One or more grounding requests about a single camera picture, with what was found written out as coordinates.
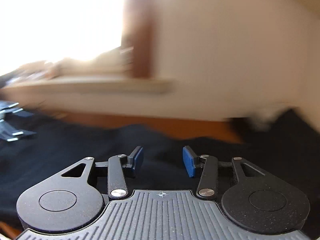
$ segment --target black fabric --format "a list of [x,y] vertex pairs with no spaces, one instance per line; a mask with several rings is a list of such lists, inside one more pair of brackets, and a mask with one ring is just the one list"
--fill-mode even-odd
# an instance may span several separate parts
[[[28,118],[7,115],[6,120],[17,129],[37,132],[37,135],[20,141],[0,141],[0,220],[15,227],[21,226],[15,205],[24,190],[84,157],[106,161],[116,154],[129,154],[138,145],[143,146],[145,158],[138,177],[127,179],[130,191],[195,190],[198,179],[188,177],[182,161],[185,145],[191,146],[198,155],[213,155],[220,161],[242,156],[289,183],[292,183],[291,176],[295,176],[296,172],[278,171],[283,167],[277,161],[282,162],[284,158],[278,158],[274,151],[266,157],[270,148],[263,144],[265,151],[260,147],[251,150],[247,144],[229,144],[211,138],[174,140],[142,125],[104,130],[68,124],[41,114]],[[219,183],[219,188],[223,184],[227,185],[228,181]],[[106,178],[98,181],[100,191],[105,191],[106,185]]]
[[320,135],[294,109],[283,113],[268,132],[254,132],[246,119],[234,127],[252,145],[251,161],[303,191],[310,214],[303,227],[312,239],[320,236]]

